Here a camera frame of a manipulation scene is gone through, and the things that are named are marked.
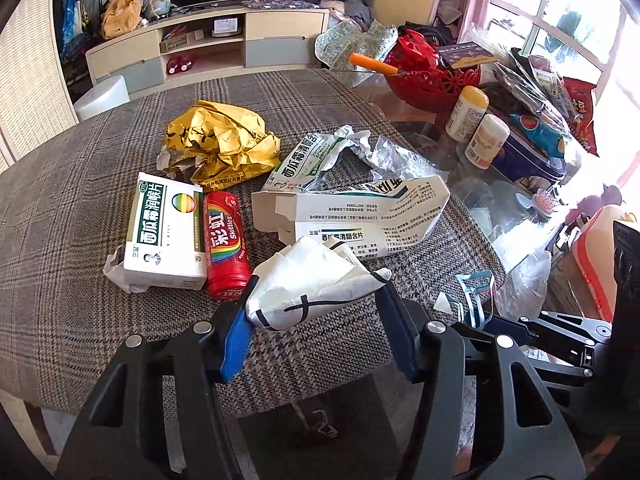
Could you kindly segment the green white foil pouch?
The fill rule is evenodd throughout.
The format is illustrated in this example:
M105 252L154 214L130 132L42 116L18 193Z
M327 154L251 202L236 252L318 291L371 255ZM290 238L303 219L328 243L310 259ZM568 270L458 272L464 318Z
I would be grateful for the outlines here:
M307 133L277 169L272 170L262 187L265 192L309 192L349 148L367 157L371 151L369 130L355 131L350 125L334 133Z

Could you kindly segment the hanging clear plastic bag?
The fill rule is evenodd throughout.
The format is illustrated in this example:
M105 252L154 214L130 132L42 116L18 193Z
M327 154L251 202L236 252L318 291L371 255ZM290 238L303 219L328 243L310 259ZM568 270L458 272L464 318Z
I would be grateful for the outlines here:
M551 254L541 249L528 255L513 269L498 289L498 313L511 321L522 316L536 318L547 297Z

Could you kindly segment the black trash bin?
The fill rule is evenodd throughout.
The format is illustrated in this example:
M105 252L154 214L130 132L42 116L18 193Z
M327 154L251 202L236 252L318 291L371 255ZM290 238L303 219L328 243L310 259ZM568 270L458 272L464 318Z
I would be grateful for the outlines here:
M239 423L261 479L393 479L400 463L370 376Z

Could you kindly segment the white capped orange bottle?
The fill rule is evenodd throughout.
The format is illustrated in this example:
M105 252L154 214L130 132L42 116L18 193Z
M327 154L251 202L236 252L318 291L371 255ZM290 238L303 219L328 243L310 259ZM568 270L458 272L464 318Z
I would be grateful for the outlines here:
M466 146L464 156L474 167L486 170L509 136L510 128L502 119L486 114Z

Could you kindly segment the clear plastic bag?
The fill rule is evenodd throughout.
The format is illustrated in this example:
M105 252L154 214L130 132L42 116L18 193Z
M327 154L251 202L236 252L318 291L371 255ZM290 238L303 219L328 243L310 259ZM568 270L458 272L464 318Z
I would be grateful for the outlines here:
M511 321L522 316L536 318L547 297L551 254L541 249L528 255L513 269L498 289L498 313Z
M370 167L373 180L414 180L439 176L447 181L448 172L438 169L416 151L379 136L374 148L369 148L363 161Z

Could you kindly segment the red Skittles candy tube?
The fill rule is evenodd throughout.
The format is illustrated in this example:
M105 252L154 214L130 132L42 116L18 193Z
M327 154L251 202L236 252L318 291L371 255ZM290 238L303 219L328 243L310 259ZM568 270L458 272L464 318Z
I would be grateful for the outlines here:
M216 300L235 300L250 279L240 202L231 193L208 193L203 204L207 287Z

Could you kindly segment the orange handled tool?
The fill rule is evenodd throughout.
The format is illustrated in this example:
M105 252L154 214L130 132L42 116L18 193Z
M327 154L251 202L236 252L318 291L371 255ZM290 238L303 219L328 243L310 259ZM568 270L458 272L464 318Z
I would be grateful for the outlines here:
M356 65L371 72L382 74L384 76L397 76L400 74L400 70L397 67L376 60L375 58L369 58L367 55L363 55L357 52L352 52L348 58L352 65Z

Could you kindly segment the torn white carton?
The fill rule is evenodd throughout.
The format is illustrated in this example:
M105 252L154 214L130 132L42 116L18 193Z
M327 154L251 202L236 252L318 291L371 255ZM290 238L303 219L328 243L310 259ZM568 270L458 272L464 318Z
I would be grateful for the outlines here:
M381 258L424 242L450 199L439 176L387 179L326 192L252 195L255 229L285 245L311 236L346 243L361 259Z

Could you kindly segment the torn light blue packaging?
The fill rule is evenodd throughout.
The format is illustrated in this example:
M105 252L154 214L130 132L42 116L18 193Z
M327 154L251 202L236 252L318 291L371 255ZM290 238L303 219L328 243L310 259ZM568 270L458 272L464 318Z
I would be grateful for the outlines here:
M461 300L448 292L440 292L434 310L455 315L458 322L481 330L495 313L497 286L494 274L489 270L458 274L456 280L461 289Z

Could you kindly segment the dark purple box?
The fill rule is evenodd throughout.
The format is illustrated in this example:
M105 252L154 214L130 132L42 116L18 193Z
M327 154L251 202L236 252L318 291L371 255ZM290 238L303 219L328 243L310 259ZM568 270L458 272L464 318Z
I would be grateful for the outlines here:
M485 63L498 61L498 55L481 47L474 41L463 44L448 44L436 48L440 60L453 70L465 70Z

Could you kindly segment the red plastic basket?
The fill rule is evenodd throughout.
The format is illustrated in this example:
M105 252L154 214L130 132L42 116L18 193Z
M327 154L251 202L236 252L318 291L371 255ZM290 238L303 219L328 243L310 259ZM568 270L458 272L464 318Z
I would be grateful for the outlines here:
M478 66L454 70L436 54L420 32L405 28L384 60L399 70L385 77L390 90L407 104L434 113L451 110L464 87L480 84Z

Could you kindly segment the yellow envelope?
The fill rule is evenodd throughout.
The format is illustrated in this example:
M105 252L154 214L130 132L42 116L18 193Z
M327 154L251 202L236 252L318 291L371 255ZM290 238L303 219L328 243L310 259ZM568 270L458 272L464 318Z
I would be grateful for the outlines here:
M156 168L207 192L221 191L277 169L280 154L280 139L259 114L198 100L169 123Z

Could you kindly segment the blue snack bag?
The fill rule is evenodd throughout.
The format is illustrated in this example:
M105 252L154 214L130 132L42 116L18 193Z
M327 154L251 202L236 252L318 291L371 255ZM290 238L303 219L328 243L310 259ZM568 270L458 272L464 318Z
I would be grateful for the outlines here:
M509 114L510 122L527 140L550 158L563 159L565 138L534 115Z

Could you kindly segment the white paper cup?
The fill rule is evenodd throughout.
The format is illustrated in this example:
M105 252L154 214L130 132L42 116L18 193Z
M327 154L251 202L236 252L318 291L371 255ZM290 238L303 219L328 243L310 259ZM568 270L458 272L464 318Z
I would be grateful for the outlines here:
M257 281L244 301L261 330L288 330L367 297L392 278L387 268L368 270L347 243L304 236L256 266Z

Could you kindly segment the green white medicine box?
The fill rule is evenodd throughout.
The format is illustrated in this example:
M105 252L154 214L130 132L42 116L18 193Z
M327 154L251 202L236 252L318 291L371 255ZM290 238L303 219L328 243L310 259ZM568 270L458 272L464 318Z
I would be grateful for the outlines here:
M201 289L203 198L198 185L138 174L127 237L106 258L105 277L128 294L151 287Z

